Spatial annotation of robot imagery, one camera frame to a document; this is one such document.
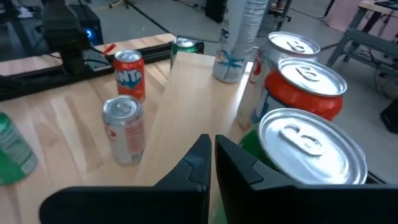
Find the wooden board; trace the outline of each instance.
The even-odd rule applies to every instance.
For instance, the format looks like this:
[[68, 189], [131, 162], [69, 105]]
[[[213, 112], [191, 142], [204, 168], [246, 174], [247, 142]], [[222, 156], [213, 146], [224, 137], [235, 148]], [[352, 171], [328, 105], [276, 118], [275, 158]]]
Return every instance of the wooden board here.
[[[235, 142], [241, 139], [243, 133], [235, 117], [248, 75], [239, 83], [222, 83], [211, 74], [214, 59], [212, 56], [178, 53], [135, 185], [158, 182], [173, 169], [200, 134], [209, 134], [213, 143], [216, 134], [224, 134]], [[210, 218], [219, 192], [214, 150], [211, 174]]]
[[381, 14], [391, 15], [392, 17], [398, 17], [398, 10], [392, 10], [383, 6], [375, 5], [376, 1], [365, 0], [359, 3], [359, 7], [369, 9], [375, 12], [380, 12]]
[[[171, 34], [116, 43], [115, 53], [174, 40]], [[0, 63], [2, 74], [51, 67], [48, 56]], [[146, 134], [150, 135], [169, 76], [170, 62], [146, 65], [144, 102]], [[139, 165], [121, 166], [111, 157], [101, 119], [105, 100], [115, 97], [114, 75], [63, 86], [0, 103], [39, 158], [35, 171], [10, 186], [0, 186], [1, 224], [38, 224], [42, 201], [74, 185], [132, 185]]]

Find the can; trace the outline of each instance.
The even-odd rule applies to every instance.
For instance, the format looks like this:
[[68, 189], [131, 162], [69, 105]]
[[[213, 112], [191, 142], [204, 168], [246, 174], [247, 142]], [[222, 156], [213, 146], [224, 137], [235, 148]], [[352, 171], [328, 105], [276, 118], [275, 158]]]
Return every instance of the can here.
[[0, 185], [22, 180], [37, 165], [36, 155], [11, 118], [0, 112]]
[[119, 95], [145, 100], [144, 59], [136, 50], [122, 50], [114, 55], [113, 66], [116, 73]]
[[312, 40], [289, 32], [272, 32], [265, 45], [258, 48], [249, 80], [238, 107], [236, 119], [247, 131], [251, 124], [253, 109], [258, 102], [266, 75], [278, 69], [282, 58], [298, 57], [317, 61], [319, 46]]
[[343, 108], [346, 90], [344, 78], [320, 63], [283, 59], [279, 71], [271, 72], [264, 81], [252, 124], [267, 112], [283, 107], [309, 111], [331, 121]]
[[144, 109], [139, 100], [128, 95], [107, 100], [103, 122], [115, 160], [121, 164], [141, 161], [146, 139]]
[[227, 1], [213, 76], [226, 83], [241, 81], [269, 0]]
[[335, 124], [304, 110], [268, 112], [240, 146], [303, 184], [363, 184], [368, 175], [362, 149]]
[[175, 57], [179, 51], [195, 53], [197, 51], [195, 42], [190, 39], [180, 37], [177, 37], [177, 39], [173, 41], [172, 49], [170, 51], [170, 69], [172, 69]]

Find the blue light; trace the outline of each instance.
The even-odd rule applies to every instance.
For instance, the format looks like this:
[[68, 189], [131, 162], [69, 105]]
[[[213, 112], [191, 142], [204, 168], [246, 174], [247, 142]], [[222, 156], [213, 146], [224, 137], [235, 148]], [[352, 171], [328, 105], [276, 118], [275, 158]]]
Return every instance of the blue light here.
[[93, 36], [93, 34], [91, 33], [90, 30], [86, 30], [86, 33], [87, 33], [87, 37], [88, 37], [89, 39]]
[[85, 28], [85, 31], [86, 31], [87, 37], [88, 37], [90, 40], [95, 39], [95, 33], [94, 33], [93, 29]]

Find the green can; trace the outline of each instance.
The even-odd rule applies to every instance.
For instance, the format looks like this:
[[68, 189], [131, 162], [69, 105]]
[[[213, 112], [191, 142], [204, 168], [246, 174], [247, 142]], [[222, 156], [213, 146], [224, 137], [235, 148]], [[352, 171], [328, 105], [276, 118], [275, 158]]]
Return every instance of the green can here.
[[303, 184], [363, 184], [368, 175], [362, 149], [336, 125], [308, 111], [268, 112], [240, 146]]
[[11, 118], [0, 112], [0, 185], [22, 180], [36, 165], [37, 158], [28, 143]]
[[170, 52], [170, 69], [172, 69], [175, 57], [177, 56], [177, 52], [179, 51], [195, 53], [197, 51], [197, 48], [195, 47], [195, 42], [186, 38], [177, 38], [173, 41], [172, 49]]

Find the gray floor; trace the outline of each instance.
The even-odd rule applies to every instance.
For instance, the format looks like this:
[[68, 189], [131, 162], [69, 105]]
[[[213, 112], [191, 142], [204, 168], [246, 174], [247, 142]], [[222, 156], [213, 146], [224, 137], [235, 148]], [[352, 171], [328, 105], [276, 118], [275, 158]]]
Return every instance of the gray floor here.
[[[95, 0], [92, 8], [111, 3], [113, 0]], [[292, 22], [285, 23], [282, 30], [304, 35], [317, 42], [321, 47], [338, 42], [342, 33], [334, 30], [314, 17], [321, 17], [329, 0], [293, 0], [289, 15]], [[220, 25], [205, 17], [204, 13], [191, 9], [172, 0], [135, 0], [135, 4], [147, 15], [171, 31], [173, 34], [185, 34], [207, 39], [218, 39]], [[106, 43], [145, 37], [164, 33], [148, 19], [134, 9], [122, 6], [97, 13], [103, 26]], [[206, 43], [206, 54], [214, 55], [216, 44]], [[325, 63], [333, 49], [319, 55], [319, 61]], [[398, 135], [388, 132], [379, 119], [379, 113], [391, 102], [374, 90], [374, 69], [354, 60], [342, 63], [341, 59], [333, 67], [348, 83], [344, 95], [344, 108], [334, 120], [365, 151], [369, 169], [380, 178], [398, 183]], [[378, 83], [387, 80], [377, 76]], [[386, 89], [397, 94], [396, 86], [390, 82]]]

